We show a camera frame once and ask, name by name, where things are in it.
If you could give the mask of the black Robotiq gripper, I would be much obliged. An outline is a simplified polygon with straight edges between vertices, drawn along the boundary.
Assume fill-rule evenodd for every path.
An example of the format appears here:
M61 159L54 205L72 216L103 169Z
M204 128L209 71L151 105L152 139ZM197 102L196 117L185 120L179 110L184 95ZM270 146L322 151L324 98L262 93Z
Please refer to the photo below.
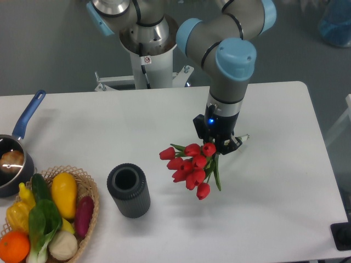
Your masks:
M193 124L199 139L204 142L214 141L217 153L226 155L236 151L242 144L242 137L233 137L234 128L238 119L238 114L223 117L219 115L197 115L193 119Z

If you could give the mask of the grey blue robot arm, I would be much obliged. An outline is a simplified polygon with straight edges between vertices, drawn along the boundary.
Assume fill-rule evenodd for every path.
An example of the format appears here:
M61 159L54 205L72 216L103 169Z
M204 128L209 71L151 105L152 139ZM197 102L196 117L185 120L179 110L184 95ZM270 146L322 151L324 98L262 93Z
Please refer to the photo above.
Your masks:
M225 155L242 145L234 127L257 57L251 39L274 25L276 8L272 1L218 4L216 19L181 25L163 1L89 1L87 10L101 33L118 35L129 52L136 89L172 86L175 48L211 77L205 114L193 122L198 137Z

